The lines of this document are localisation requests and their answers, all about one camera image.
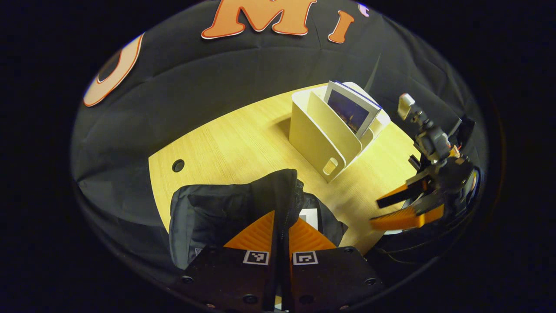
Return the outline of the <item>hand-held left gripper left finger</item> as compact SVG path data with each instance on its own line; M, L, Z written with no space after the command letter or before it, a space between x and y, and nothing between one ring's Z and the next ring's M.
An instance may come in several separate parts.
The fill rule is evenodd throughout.
M271 211L224 245L203 248L179 278L179 293L221 313L274 311L276 232Z

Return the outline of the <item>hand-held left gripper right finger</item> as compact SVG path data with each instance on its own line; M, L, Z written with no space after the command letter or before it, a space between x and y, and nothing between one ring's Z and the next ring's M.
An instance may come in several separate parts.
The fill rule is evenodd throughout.
M354 247L337 247L302 218L288 230L289 264L282 309L339 313L385 291L377 272Z

